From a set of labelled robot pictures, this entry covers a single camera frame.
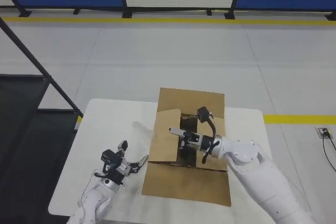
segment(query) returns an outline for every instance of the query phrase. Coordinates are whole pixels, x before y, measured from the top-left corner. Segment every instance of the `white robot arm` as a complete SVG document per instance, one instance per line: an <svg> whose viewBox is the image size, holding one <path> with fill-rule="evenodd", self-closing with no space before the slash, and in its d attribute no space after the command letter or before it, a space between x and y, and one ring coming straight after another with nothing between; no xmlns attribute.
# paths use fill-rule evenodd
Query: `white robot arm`
<svg viewBox="0 0 336 224"><path fill-rule="evenodd" d="M78 201L78 209L70 216L68 224L95 224L106 216L112 207L114 196L123 184L122 180L130 174L138 173L148 160L147 155L138 162L127 162L124 158L127 148L127 141L123 141L118 145L116 153L111 150L102 153L101 159L105 163L103 171L92 174L100 180L88 192L84 190Z"/></svg>
<svg viewBox="0 0 336 224"><path fill-rule="evenodd" d="M205 107L198 109L197 116L200 122L209 123L213 137L170 128L170 133L180 138L180 150L194 148L205 152L202 163L206 162L208 155L224 158L247 193L277 224L315 223L298 203L288 179L265 155L259 144L252 140L230 140L216 135L215 126L210 120L213 116ZM127 142L123 141L117 153L106 150L102 154L101 159L105 163L103 174L95 173L101 179L87 193L83 192L78 202L79 208L71 215L68 224L95 224L106 216L122 180L131 173L137 173L148 159L145 156L136 163L127 162L124 159L127 147Z"/></svg>
<svg viewBox="0 0 336 224"><path fill-rule="evenodd" d="M215 126L209 118L213 116L205 107L198 109L197 116L200 122L209 123L213 130L213 137L170 128L170 133L179 136L181 150L190 147L205 152L203 163L208 155L219 159L224 158L247 193L276 223L315 223L300 206L288 179L266 156L259 144L252 140L230 140L216 135Z"/></svg>

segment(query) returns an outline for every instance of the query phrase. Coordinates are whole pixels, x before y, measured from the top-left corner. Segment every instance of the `cardboard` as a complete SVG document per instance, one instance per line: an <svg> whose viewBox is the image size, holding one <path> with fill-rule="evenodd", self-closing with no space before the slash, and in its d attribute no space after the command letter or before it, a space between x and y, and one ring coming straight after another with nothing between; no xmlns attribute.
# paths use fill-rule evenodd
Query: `cardboard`
<svg viewBox="0 0 336 224"><path fill-rule="evenodd" d="M197 109L206 106L214 116L217 134L225 135L224 94L161 88L142 194L231 206L227 164L203 152L178 150L178 136L170 127L212 135L200 123Z"/></svg>

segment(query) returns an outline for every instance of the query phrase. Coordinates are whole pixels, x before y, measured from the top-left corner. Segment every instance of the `yellow floor line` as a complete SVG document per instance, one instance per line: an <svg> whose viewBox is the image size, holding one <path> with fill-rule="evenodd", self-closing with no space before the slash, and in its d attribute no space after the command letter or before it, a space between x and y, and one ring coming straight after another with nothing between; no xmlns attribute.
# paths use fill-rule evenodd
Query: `yellow floor line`
<svg viewBox="0 0 336 224"><path fill-rule="evenodd" d="M40 18L3 17L6 22L72 22L72 23L196 23L196 24L265 24L336 26L336 21L305 20L225 20L213 18Z"/></svg>
<svg viewBox="0 0 336 224"><path fill-rule="evenodd" d="M265 114L265 124L335 124L336 115L286 115Z"/></svg>

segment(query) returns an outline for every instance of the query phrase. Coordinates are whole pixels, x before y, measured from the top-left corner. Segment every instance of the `gray floor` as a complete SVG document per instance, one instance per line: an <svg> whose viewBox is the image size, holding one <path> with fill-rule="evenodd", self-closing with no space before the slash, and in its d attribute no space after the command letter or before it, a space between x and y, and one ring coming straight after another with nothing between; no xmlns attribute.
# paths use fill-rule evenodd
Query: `gray floor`
<svg viewBox="0 0 336 224"><path fill-rule="evenodd" d="M299 19L323 20L321 16ZM264 114L336 115L336 26L9 25L83 112L92 98L156 102L160 87L173 87L221 92L226 106L259 109ZM1 30L0 73L39 74ZM40 106L69 108L53 88ZM316 222L336 223L336 174L314 126L269 124L270 147ZM327 126L336 144L336 125ZM326 149L336 164L330 144Z"/></svg>

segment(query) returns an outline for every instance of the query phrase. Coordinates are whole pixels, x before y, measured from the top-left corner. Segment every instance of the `white table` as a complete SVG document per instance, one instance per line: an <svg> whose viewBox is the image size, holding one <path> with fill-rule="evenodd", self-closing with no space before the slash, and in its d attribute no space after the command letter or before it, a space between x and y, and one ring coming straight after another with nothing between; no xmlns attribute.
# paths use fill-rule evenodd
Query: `white table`
<svg viewBox="0 0 336 224"><path fill-rule="evenodd" d="M157 103L93 99L88 104L49 205L51 214L70 216L77 209L87 182L102 168L101 154L128 141L126 159L136 162L148 154ZM226 135L254 139L271 158L263 115L259 110L225 108ZM249 197L229 171L231 207L142 195L146 166L125 180L106 220L136 223L274 223ZM93 178L90 185L97 180Z"/></svg>

